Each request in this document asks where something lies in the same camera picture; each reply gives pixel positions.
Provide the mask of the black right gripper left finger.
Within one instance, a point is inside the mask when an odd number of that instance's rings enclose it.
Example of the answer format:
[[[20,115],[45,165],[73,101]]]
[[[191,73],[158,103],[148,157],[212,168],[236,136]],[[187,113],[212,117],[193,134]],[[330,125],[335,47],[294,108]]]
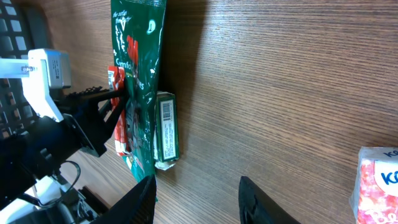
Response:
[[[155,175],[146,176],[91,224],[153,224],[156,191]]]

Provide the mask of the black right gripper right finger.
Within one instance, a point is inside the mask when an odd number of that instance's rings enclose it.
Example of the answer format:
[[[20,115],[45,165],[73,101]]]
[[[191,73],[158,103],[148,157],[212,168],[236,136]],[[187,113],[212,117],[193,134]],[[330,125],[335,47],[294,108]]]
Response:
[[[300,224],[247,176],[240,178],[238,203],[243,224]]]

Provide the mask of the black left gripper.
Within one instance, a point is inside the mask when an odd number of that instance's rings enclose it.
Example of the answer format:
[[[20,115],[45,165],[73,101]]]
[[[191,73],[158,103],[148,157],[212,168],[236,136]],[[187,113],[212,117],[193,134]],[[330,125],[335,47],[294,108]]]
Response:
[[[69,115],[63,121],[56,122],[44,116],[23,133],[13,134],[1,141],[2,209],[37,180],[58,174],[61,164],[81,148],[89,150],[96,157],[106,152],[104,144],[112,136],[126,107],[127,91],[93,86],[69,93],[63,98],[63,106],[98,106],[103,101],[104,105],[99,109],[100,122],[78,122]]]

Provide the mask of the green 3M gloves pack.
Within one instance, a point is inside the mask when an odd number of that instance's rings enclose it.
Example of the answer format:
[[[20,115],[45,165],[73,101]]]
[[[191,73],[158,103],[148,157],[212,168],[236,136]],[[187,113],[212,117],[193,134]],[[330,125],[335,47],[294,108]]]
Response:
[[[114,65],[125,71],[127,143],[123,160],[137,182],[155,173],[155,103],[166,0],[111,0]]]

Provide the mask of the red tissue packet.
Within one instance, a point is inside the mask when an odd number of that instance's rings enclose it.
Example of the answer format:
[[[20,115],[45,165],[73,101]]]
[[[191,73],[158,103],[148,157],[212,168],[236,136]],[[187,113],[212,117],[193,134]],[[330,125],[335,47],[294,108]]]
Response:
[[[362,147],[349,199],[356,223],[397,224],[397,148]]]

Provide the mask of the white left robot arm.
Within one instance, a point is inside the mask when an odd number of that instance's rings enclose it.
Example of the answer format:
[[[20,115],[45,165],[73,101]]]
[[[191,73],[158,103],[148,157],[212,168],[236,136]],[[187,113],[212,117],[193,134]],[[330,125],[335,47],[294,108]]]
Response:
[[[129,100],[126,90],[89,88],[55,102],[61,121],[43,116],[25,131],[1,140],[1,208],[15,199],[46,210],[60,198],[42,203],[26,194],[45,176],[57,178],[60,167],[81,150],[95,157],[106,152],[106,141]]]

